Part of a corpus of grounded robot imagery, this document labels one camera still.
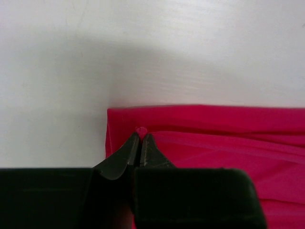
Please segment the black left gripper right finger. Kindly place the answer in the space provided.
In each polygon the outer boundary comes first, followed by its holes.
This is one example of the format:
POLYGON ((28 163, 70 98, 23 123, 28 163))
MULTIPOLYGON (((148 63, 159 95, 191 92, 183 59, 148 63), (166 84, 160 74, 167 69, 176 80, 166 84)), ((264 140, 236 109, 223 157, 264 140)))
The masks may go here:
POLYGON ((250 177, 235 168, 177 168, 151 134, 134 171, 138 229, 264 229, 266 218, 250 177))

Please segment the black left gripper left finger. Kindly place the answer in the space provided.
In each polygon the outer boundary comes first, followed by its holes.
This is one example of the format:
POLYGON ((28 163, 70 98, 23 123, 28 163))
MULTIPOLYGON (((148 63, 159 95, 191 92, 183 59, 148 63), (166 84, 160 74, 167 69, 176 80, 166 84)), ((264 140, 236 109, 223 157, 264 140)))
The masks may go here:
POLYGON ((1 169, 1 228, 132 228, 131 177, 139 146, 133 133, 94 167, 1 169))

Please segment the pink t-shirt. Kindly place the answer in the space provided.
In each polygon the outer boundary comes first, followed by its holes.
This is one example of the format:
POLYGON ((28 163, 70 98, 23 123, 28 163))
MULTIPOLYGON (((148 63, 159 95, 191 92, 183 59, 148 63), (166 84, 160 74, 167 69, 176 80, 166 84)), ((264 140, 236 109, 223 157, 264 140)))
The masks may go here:
POLYGON ((152 134, 159 150, 177 167, 244 170, 255 184, 270 229, 304 228, 303 108, 110 108, 106 156, 133 132, 152 134))

